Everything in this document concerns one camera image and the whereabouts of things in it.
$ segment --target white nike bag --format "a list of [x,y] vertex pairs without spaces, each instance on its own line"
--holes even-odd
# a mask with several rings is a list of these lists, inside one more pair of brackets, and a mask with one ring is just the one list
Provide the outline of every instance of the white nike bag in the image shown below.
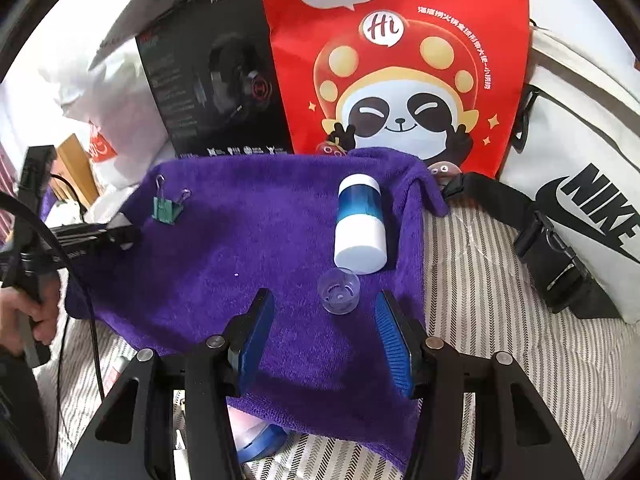
[[540,93],[499,179],[536,200],[623,319],[636,322],[640,102],[549,31],[533,29],[529,63]]

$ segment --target clear plastic cup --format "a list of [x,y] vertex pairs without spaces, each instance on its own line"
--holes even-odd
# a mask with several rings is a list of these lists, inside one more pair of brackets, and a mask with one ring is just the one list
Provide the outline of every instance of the clear plastic cup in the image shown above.
[[331,314],[348,314],[360,299],[360,279],[349,269],[335,267],[318,279],[322,306]]

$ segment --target white bottle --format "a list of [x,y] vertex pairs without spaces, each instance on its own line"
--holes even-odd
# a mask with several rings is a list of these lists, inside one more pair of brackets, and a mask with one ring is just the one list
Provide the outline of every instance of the white bottle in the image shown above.
[[334,262],[355,274],[371,274],[386,264],[380,186],[369,175],[353,174],[340,183]]

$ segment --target black cable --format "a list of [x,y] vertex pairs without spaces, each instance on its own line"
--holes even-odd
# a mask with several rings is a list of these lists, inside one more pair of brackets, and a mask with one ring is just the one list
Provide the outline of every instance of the black cable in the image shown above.
[[91,331],[91,343],[94,354],[95,376],[98,379],[98,392],[100,393],[100,399],[104,400],[102,374],[100,373],[100,352],[98,350],[98,335],[95,329],[94,304],[91,302],[91,297],[89,296],[89,292],[87,291],[84,282],[76,274],[71,260],[66,255],[65,250],[60,245],[60,242],[56,238],[56,235],[51,232],[51,230],[44,224],[42,220],[40,220],[40,218],[38,218],[38,216],[33,211],[31,211],[31,209],[21,203],[17,198],[7,195],[7,193],[2,191],[0,191],[0,209],[4,209],[15,217],[20,217],[25,222],[27,222],[27,224],[30,225],[30,227],[36,232],[36,234],[38,234],[38,236],[40,236],[40,238],[42,238],[49,245],[49,247],[56,251],[56,254],[60,258],[60,261],[62,261],[62,263],[68,269],[69,276],[76,280],[76,283],[80,287],[80,291],[82,292],[82,296],[84,297],[84,301],[86,302],[87,310],[89,311],[89,328]]
[[49,465],[47,466],[47,476],[51,476],[51,468],[53,467],[54,462],[56,461],[56,455],[58,453],[58,442],[60,440],[60,419],[62,418],[62,400],[61,400],[61,382],[62,382],[62,359],[65,353],[65,341],[66,341],[66,331],[69,328],[69,314],[66,315],[65,327],[62,331],[62,338],[60,339],[60,354],[58,355],[58,370],[56,371],[56,437],[53,441],[53,451],[51,452],[51,459],[49,461]]
[[82,222],[84,222],[84,215],[86,214],[86,208],[84,207],[82,202],[80,202],[80,199],[78,198],[78,192],[71,185],[71,183],[66,178],[64,178],[63,176],[60,176],[60,175],[55,174],[55,173],[51,173],[51,177],[55,178],[56,180],[59,180],[60,182],[62,182],[63,184],[65,184],[69,188],[69,190],[71,191],[71,194],[74,196],[74,200],[76,202],[78,202],[78,205],[80,206],[80,220]]

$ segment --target yellow star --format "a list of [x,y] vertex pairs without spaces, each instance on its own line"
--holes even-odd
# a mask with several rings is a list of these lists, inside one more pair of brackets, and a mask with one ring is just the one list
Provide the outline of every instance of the yellow star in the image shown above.
[[495,114],[491,119],[487,119],[487,121],[489,122],[490,130],[493,130],[495,126],[500,124],[500,121],[498,121],[498,114]]

